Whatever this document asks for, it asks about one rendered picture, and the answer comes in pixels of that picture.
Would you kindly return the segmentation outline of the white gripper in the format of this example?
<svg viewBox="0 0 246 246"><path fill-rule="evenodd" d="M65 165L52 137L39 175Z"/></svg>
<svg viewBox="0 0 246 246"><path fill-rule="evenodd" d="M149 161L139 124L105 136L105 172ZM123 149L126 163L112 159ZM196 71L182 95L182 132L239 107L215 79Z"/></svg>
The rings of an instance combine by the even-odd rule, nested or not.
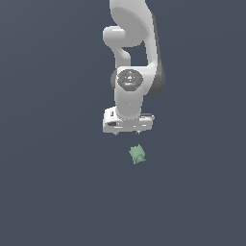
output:
<svg viewBox="0 0 246 246"><path fill-rule="evenodd" d="M116 107L111 107L104 112L103 132L114 135L135 132L140 135L141 132L152 129L154 119L155 116L152 113L141 113L137 118L127 120L116 114Z"/></svg>

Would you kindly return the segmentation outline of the small pale green object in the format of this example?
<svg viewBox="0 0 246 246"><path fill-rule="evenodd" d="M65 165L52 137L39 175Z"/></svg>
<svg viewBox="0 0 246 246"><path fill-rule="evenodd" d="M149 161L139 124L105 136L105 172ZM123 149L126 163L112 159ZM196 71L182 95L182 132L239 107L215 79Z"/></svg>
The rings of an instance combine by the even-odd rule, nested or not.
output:
<svg viewBox="0 0 246 246"><path fill-rule="evenodd" d="M134 164L145 161L145 152L140 145L132 147L129 153L133 159Z"/></svg>

